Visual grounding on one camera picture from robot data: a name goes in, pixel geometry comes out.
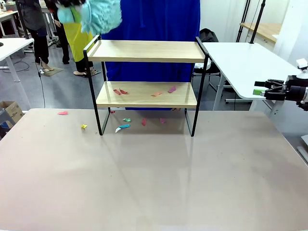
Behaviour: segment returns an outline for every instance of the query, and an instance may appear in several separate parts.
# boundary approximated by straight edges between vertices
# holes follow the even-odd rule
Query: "gray floor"
[[[20,61],[18,54],[11,56],[13,63]],[[25,88],[32,108],[43,108],[43,96],[41,83],[37,74],[37,69],[34,63],[34,54],[27,53],[22,59],[29,64],[29,69],[18,73],[19,78]],[[62,63],[62,50],[55,48],[53,45],[50,48],[50,66],[63,68],[64,71],[52,76],[42,76],[43,88],[45,93],[46,108],[81,108],[92,109],[93,104],[91,100],[89,82],[86,78],[77,77],[73,75],[76,70],[75,63],[71,60],[70,64],[64,65]],[[94,63],[97,70],[102,70],[100,63]],[[16,63],[15,69],[22,70],[26,68],[24,63]],[[93,78],[96,96],[103,85],[102,74],[98,74]],[[211,82],[216,86],[219,82],[218,77],[211,77]],[[195,77],[193,81],[194,92],[197,95],[200,85],[200,77]],[[208,86],[208,78],[205,80],[203,96],[201,102],[201,110],[212,110],[215,100],[215,91]],[[234,99],[235,93],[223,92],[223,97],[220,103],[220,110],[234,110],[234,104],[225,104],[224,99]],[[11,74],[4,73],[0,70],[0,101],[9,100],[17,101],[22,109],[25,109],[23,99],[19,95],[17,87],[15,86]],[[249,110],[250,105],[246,103],[237,103],[236,110]]]

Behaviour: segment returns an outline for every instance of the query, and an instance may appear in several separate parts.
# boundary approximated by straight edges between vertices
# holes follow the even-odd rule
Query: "yellow apron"
[[[80,23],[64,23],[63,26],[74,61],[78,62],[84,58],[83,49],[91,42],[93,36],[91,33],[82,33]]]

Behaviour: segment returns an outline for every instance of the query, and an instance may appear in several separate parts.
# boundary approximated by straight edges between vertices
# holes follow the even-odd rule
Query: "hand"
[[[54,23],[56,24],[57,27],[61,27],[61,23],[57,20],[54,20]]]

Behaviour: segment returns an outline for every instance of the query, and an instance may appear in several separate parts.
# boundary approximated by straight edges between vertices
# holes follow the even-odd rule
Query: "red paper scrap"
[[[124,94],[124,95],[126,95],[128,92],[127,91],[124,91],[124,90],[121,90],[120,89],[120,92],[122,93],[122,94]]]
[[[142,120],[142,125],[144,125],[144,126],[146,125],[146,119]]]
[[[172,92],[174,92],[176,89],[177,89],[177,87],[176,87],[176,86],[173,86],[172,88],[169,89],[168,92],[169,92],[169,93],[172,93]]]
[[[118,95],[121,95],[121,93],[117,89],[115,89],[114,92]]]
[[[58,115],[66,116],[66,115],[68,115],[68,112],[67,111],[65,111],[65,112],[58,112]]]
[[[152,94],[152,96],[159,96],[159,95],[161,95],[162,94],[162,92],[156,92],[156,93],[154,93],[154,94]]]

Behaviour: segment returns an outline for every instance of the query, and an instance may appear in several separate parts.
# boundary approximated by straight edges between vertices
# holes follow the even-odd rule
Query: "cardboard box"
[[[4,108],[15,123],[17,123],[24,115],[18,103],[15,101],[2,101],[0,102],[0,108]],[[9,121],[0,124],[0,126],[3,128],[13,127]]]

